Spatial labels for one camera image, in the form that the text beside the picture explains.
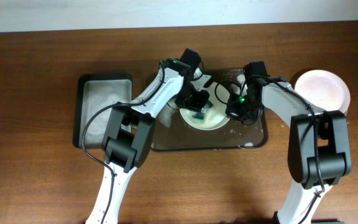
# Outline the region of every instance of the black tray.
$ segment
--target black tray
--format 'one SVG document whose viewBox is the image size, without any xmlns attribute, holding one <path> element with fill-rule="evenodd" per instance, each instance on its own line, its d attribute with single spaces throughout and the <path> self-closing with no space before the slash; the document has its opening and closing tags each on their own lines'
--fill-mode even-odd
<svg viewBox="0 0 358 224">
<path fill-rule="evenodd" d="M 214 82 L 223 80 L 235 81 L 243 74 L 242 69 L 210 71 Z M 266 144 L 269 138 L 265 114 L 252 126 L 244 126 L 240 122 L 230 120 L 223 127 L 203 131 L 188 125 L 177 111 L 172 115 L 169 128 L 158 118 L 154 129 L 152 150 L 157 152 L 218 150 L 218 149 L 255 149 Z"/>
</svg>

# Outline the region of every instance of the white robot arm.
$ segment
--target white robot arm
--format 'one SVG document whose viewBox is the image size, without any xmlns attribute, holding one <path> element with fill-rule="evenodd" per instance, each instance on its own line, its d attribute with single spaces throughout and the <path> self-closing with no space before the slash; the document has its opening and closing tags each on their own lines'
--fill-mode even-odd
<svg viewBox="0 0 358 224">
<path fill-rule="evenodd" d="M 129 180 L 149 153 L 155 118 L 169 100 L 175 97 L 175 103 L 181 108 L 203 109 L 209 93 L 200 87 L 212 80 L 209 75 L 199 79 L 202 75 L 197 68 L 200 61 L 198 53 L 190 49 L 185 50 L 181 59 L 166 59 L 161 63 L 154 81 L 130 102 L 135 106 L 112 109 L 102 149 L 105 151 L 105 163 L 114 171 L 115 177 L 112 178 L 109 168 L 104 168 L 98 198 L 86 224 L 117 223 Z M 122 124 L 137 126 L 136 134 L 123 130 Z"/>
<path fill-rule="evenodd" d="M 232 119 L 259 119 L 268 108 L 290 127 L 288 168 L 293 177 L 283 207 L 275 213 L 274 223 L 311 223 L 322 197 L 350 173 L 351 160 L 346 118 L 340 111 L 327 112 L 295 93 L 283 78 L 270 78 L 263 62 L 244 67 L 246 95 L 231 92 L 226 114 Z M 317 138 L 328 139 L 317 146 Z"/>
</svg>

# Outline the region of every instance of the wood grain surface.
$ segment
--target wood grain surface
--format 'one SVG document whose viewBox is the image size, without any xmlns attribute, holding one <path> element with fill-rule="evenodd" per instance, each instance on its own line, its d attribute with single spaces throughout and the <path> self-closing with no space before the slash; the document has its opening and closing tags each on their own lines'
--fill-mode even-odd
<svg viewBox="0 0 358 224">
<path fill-rule="evenodd" d="M 351 92 L 352 172 L 314 219 L 358 223 L 358 21 L 0 34 L 0 223 L 83 223 L 103 168 L 71 144 L 84 73 L 129 72 L 134 96 L 158 60 L 196 49 L 209 69 L 264 60 L 271 75 L 305 69 L 339 75 Z M 123 223 L 266 220 L 287 196 L 289 128 L 267 113 L 259 150 L 151 152 L 134 174 Z M 101 157 L 102 151 L 93 151 Z"/>
</svg>

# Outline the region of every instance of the black cable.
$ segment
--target black cable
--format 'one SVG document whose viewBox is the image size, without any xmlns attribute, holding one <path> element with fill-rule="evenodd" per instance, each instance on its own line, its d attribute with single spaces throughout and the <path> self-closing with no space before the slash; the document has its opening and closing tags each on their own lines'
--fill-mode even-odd
<svg viewBox="0 0 358 224">
<path fill-rule="evenodd" d="M 171 107 L 171 109 L 173 109 L 173 110 L 179 110 L 179 109 L 175 109 L 175 108 L 173 108 L 171 105 L 169 105 L 169 103 L 167 103 L 167 105 L 169 106 L 169 107 Z"/>
<path fill-rule="evenodd" d="M 162 63 L 162 61 L 159 62 L 160 64 L 160 67 L 162 68 L 162 79 L 160 81 L 160 84 L 158 85 L 157 89 L 155 89 L 155 91 L 149 96 L 147 97 L 146 100 L 142 100 L 140 103 L 116 103 L 116 104 L 113 104 L 113 105 L 109 105 L 109 106 L 106 106 L 102 109 L 100 109 L 98 112 L 96 112 L 90 119 L 89 121 L 86 123 L 85 127 L 84 127 L 84 131 L 82 133 L 82 137 L 81 137 L 81 147 L 82 149 L 84 150 L 85 154 L 91 158 L 92 160 L 96 161 L 98 164 L 101 164 L 102 166 L 106 167 L 107 169 L 109 169 L 110 173 L 111 173 L 111 185 L 110 185 L 110 194 L 109 194 L 109 201 L 108 201 L 108 204 L 107 204 L 107 207 L 103 213 L 103 217 L 102 217 L 102 220 L 101 220 L 101 223 L 103 224 L 103 221 L 104 219 L 106 218 L 106 214 L 109 210 L 109 207 L 110 207 L 110 203 L 111 203 L 111 198 L 112 198 L 112 190 L 113 190 L 113 187 L 114 187 L 114 178 L 116 176 L 116 174 L 114 173 L 113 169 L 111 167 L 109 167 L 105 162 L 102 162 L 100 161 L 99 159 L 95 158 L 94 156 L 92 156 L 85 148 L 85 136 L 86 136 L 86 132 L 89 128 L 89 126 L 91 125 L 92 121 L 97 117 L 99 116 L 99 114 L 101 114 L 102 112 L 110 109 L 110 108 L 116 108 L 116 107 L 126 107 L 126 106 L 140 106 L 140 105 L 144 105 L 146 102 L 148 102 L 155 94 L 156 92 L 159 91 L 159 89 L 161 88 L 162 84 L 164 83 L 164 80 L 165 80 L 165 67 Z"/>
<path fill-rule="evenodd" d="M 262 116 L 262 113 L 263 113 L 263 110 L 259 110 L 257 119 L 255 119 L 255 121 L 253 121 L 252 123 L 245 124 L 243 121 L 241 121 L 241 124 L 244 125 L 244 126 L 252 126 L 252 125 L 254 125 L 256 122 L 258 122 L 259 118 Z"/>
<path fill-rule="evenodd" d="M 204 72 L 205 72 L 205 66 L 204 66 L 204 62 L 201 60 L 201 66 L 203 67 L 202 71 L 201 71 L 201 75 L 197 78 L 194 78 L 193 81 L 197 81 L 199 80 L 203 75 L 204 75 Z"/>
<path fill-rule="evenodd" d="M 216 84 L 215 91 L 214 91 L 216 99 L 219 100 L 219 102 L 223 103 L 224 105 L 227 105 L 227 102 L 223 102 L 221 99 L 219 99 L 218 94 L 216 93 L 216 90 L 218 89 L 218 86 L 222 85 L 222 83 L 225 83 L 225 82 L 235 84 L 236 86 L 238 86 L 238 84 L 236 84 L 236 83 L 234 83 L 234 82 L 232 82 L 230 80 L 223 80 L 223 81 L 219 82 L 218 84 Z"/>
<path fill-rule="evenodd" d="M 313 208 L 313 205 L 314 203 L 316 202 L 317 198 L 320 197 L 321 193 L 325 192 L 325 187 L 324 187 L 324 182 L 323 182 L 323 178 L 321 176 L 321 168 L 320 168 L 320 161 L 319 161 L 319 157 L 318 157 L 318 146 L 317 146 L 317 141 L 318 141 L 318 138 L 317 138 L 317 123 L 316 123 L 316 115 L 314 114 L 314 111 L 313 109 L 311 108 L 311 105 L 306 102 L 305 99 L 303 99 L 299 94 L 297 94 L 296 92 L 294 91 L 291 91 L 289 90 L 288 88 L 285 88 L 284 86 L 281 86 L 277 81 L 269 78 L 269 77 L 264 77 L 264 76 L 261 76 L 261 75 L 251 75 L 248 79 L 252 79 L 252 78 L 263 78 L 265 80 L 268 80 L 274 84 L 276 84 L 276 86 L 278 86 L 279 88 L 281 88 L 283 91 L 297 97 L 305 106 L 306 106 L 306 109 L 310 112 L 311 114 L 311 119 L 312 119 L 312 122 L 313 122 L 313 136 L 314 136 L 314 161 L 316 163 L 316 170 L 317 170 L 317 178 L 318 178 L 318 181 L 320 183 L 320 186 L 321 186 L 321 190 L 314 193 L 315 196 L 313 197 L 312 201 L 311 201 L 311 204 L 309 206 L 309 209 L 306 213 L 306 215 L 302 218 L 302 220 L 299 222 L 299 224 L 303 223 L 304 220 L 307 218 L 307 216 L 309 215 L 311 209 Z"/>
<path fill-rule="evenodd" d="M 321 193 L 322 193 L 321 191 L 314 193 L 314 197 L 313 197 L 313 199 L 311 199 L 311 202 L 310 202 L 310 206 L 309 206 L 308 211 L 306 212 L 306 214 L 304 215 L 304 217 L 298 222 L 298 224 L 302 224 L 302 223 L 306 220 L 306 218 L 308 217 L 308 215 L 309 215 L 311 209 L 312 209 L 313 206 L 314 206 L 314 203 L 317 201 L 317 198 L 320 197 L 320 194 L 321 194 Z"/>
<path fill-rule="evenodd" d="M 244 83 L 241 86 L 241 90 L 240 90 L 240 97 L 242 97 L 242 92 L 244 91 L 244 88 L 246 87 L 246 81 L 244 80 Z"/>
</svg>

